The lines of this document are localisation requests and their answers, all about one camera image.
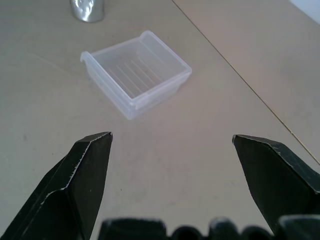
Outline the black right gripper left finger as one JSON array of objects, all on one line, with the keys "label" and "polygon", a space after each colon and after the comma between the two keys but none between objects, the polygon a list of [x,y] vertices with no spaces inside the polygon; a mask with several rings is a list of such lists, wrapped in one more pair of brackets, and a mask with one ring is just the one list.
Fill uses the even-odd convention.
[{"label": "black right gripper left finger", "polygon": [[41,179],[2,240],[88,240],[101,206],[113,141],[88,135]]}]

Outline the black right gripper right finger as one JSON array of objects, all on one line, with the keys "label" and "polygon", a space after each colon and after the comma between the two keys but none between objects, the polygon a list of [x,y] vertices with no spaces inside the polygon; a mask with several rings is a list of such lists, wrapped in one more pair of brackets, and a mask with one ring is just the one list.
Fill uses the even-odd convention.
[{"label": "black right gripper right finger", "polygon": [[320,175],[281,142],[235,134],[250,194],[276,237],[320,235]]}]

